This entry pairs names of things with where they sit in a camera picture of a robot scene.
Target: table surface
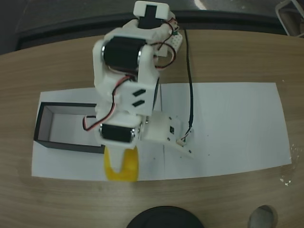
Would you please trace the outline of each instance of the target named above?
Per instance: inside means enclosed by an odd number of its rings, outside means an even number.
[[[304,39],[300,38],[189,31],[194,82],[276,82],[291,165],[136,183],[31,177],[39,94],[93,87],[92,47],[100,38],[68,40],[0,56],[1,227],[124,228],[141,211],[160,205],[187,209],[207,228],[245,228],[256,208],[270,205],[277,214],[278,228],[303,226]],[[162,83],[187,82],[185,53],[183,44],[175,63],[163,72]]]

